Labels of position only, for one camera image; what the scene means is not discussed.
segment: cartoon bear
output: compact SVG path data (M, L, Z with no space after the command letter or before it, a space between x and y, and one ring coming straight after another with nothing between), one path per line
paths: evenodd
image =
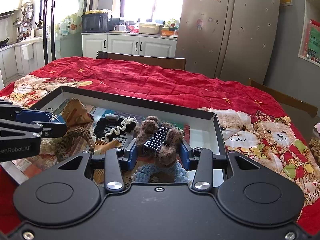
M320 168L309 148L303 144L290 128L287 116L275 118L260 111L253 118L254 129L263 136L272 152L283 163L283 172L294 182L304 183L310 179L320 179Z
M280 173L282 163L274 155L268 143L251 124L251 116L244 112L205 109L217 114L227 150L236 150L252 160Z

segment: brown scrunchie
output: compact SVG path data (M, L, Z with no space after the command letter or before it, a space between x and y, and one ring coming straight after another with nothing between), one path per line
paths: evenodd
M68 131L62 137L61 141L57 144L54 155L57 157L58 162L62 162L63 160L66 160L69 157L66 151L73 146L75 139L77 139L79 136L81 136L88 142L88 145L90 147L89 151L93 154L94 143L90 131L86 128L79 126L73 130Z

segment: silver screw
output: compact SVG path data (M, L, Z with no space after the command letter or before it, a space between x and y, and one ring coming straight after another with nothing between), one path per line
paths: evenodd
M285 235L285 240L294 240L296 238L295 232L289 232Z
M155 191L156 192L164 192L164 188L163 187L156 187Z
M205 181L200 181L200 182L195 183L195 188L200 189L200 190L206 190L209 187L210 187L210 184Z
M24 232L22 234L23 238L26 239L26 240L32 240L35 238L35 236L33 235L33 233L31 232Z
M107 184L107 187L109 189L120 189L122 188L122 183L121 182L118 182L118 181L111 181Z

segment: wooden chair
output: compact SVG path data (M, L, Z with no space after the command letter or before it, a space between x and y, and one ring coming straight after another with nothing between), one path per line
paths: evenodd
M249 86L260 89L273 96L273 98L278 101L284 111L291 118L292 122L298 128L306 142L309 143L311 136L313 136L313 126L319 122L319 117L316 116L318 112L318 108L316 106L261 85L250 78Z
M127 55L127 54L98 51L97 59L100 59L100 58L134 61L134 62L139 62L139 63L143 63L150 66L160 66L162 68L170 68L170 69L184 70L186 67L185 58L146 57L146 56Z

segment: white cup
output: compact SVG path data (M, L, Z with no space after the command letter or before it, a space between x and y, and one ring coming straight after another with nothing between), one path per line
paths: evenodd
M125 32L126 30L127 28L123 24L116 25L114 28L114 31L117 31L117 32Z

